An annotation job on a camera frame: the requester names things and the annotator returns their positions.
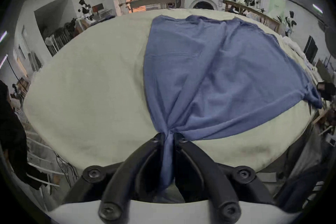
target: cable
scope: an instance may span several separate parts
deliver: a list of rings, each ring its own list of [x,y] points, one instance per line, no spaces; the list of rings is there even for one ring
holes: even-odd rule
[[[9,63],[9,66],[10,66],[10,68],[12,69],[12,71],[13,71],[13,74],[15,75],[15,77],[16,77],[16,79],[19,81],[19,83],[21,84],[21,86],[26,90],[26,92],[28,92],[27,91],[27,89],[26,89],[26,87],[25,86],[23,86],[22,85],[22,83],[20,82],[20,80],[18,79],[18,77],[17,77],[17,75],[15,74],[15,72],[14,72],[14,70],[13,70],[13,68],[12,68],[12,66],[11,66],[11,63],[9,62],[9,60],[8,60],[8,57],[7,57],[7,59],[6,59],[7,61],[8,61],[8,63]]]
[[[64,173],[65,179],[66,179],[66,181],[67,181],[69,187],[71,188],[70,179],[69,179],[69,177],[67,176],[67,174],[65,173],[66,171],[63,171],[61,165],[58,163],[58,155],[57,155],[57,153],[56,153],[56,152],[54,152],[54,153],[55,153],[55,155],[56,155],[56,162],[57,162],[57,164],[58,164],[58,167],[59,167],[59,168],[61,169],[61,171]]]

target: black jacket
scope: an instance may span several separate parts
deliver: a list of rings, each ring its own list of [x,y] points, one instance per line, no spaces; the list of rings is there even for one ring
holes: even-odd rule
[[[2,150],[13,148],[23,141],[26,132],[7,101],[8,87],[0,80],[0,142]]]

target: person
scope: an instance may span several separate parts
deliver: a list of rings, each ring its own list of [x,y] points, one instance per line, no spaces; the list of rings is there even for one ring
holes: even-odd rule
[[[26,132],[14,113],[8,87],[0,80],[0,143],[6,159],[11,164],[16,176],[34,189],[39,189],[41,182],[28,175],[48,182],[48,176],[27,163]]]

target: bolt head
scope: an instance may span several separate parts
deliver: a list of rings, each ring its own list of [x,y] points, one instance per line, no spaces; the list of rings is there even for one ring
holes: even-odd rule
[[[250,172],[247,171],[247,170],[241,170],[239,171],[239,175],[242,177],[242,178],[248,178],[250,176]]]
[[[91,178],[98,178],[100,176],[100,171],[97,169],[92,169],[89,171],[89,177]]]
[[[119,206],[110,202],[104,203],[99,210],[99,216],[105,220],[117,220],[121,217],[121,214],[122,211]]]

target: screw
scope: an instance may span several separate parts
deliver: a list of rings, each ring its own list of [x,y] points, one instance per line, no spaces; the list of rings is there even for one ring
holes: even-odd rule
[[[179,140],[179,142],[180,143],[186,143],[186,142],[188,142],[188,140],[186,138],[182,138],[182,139]]]
[[[98,178],[100,176],[100,171],[97,169],[92,169],[89,171],[89,177]]]
[[[229,214],[229,215],[232,215],[236,212],[236,209],[234,207],[229,207],[229,208],[226,208],[226,212]]]
[[[113,203],[105,203],[99,210],[99,215],[105,220],[117,220],[121,217],[122,211],[119,206]]]
[[[221,217],[225,223],[236,223],[241,215],[241,210],[237,204],[228,204],[221,209]]]
[[[239,175],[242,177],[242,178],[248,178],[250,176],[250,173],[249,171],[247,170],[241,170],[239,171]]]

